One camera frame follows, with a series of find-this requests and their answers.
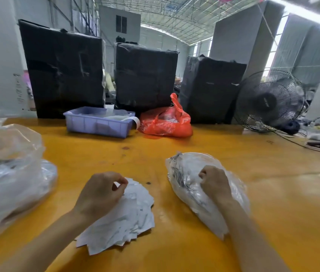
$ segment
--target large black box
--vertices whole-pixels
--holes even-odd
[[[19,20],[38,118],[64,118],[82,106],[103,108],[105,43],[99,37]]]
[[[230,124],[246,64],[188,57],[179,102],[192,123]]]
[[[116,109],[137,114],[171,104],[178,52],[116,43]]]

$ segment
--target electric fan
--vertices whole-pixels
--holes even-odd
[[[289,134],[299,131],[305,92],[301,83],[285,71],[255,73],[239,84],[234,117],[240,125],[256,132],[276,129]]]

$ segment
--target metal roof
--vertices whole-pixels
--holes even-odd
[[[164,30],[188,44],[213,36],[215,23],[258,0],[95,0],[141,14],[141,23]]]

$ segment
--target plastic tray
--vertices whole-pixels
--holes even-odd
[[[63,114],[69,132],[93,133],[103,136],[126,138],[133,121],[107,119],[107,116],[135,116],[134,112],[106,108],[81,107]]]

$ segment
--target table surface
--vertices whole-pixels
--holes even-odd
[[[131,130],[126,139],[67,133],[64,120],[11,119],[43,137],[58,167],[55,191],[0,235],[0,262],[69,211],[93,173],[120,172],[155,198],[155,228],[124,247],[89,256],[72,242],[48,271],[240,271],[229,237],[219,240],[177,198],[165,159],[203,152],[247,185],[252,217],[292,271],[320,271],[320,153],[274,134],[238,126],[195,125],[187,139]]]

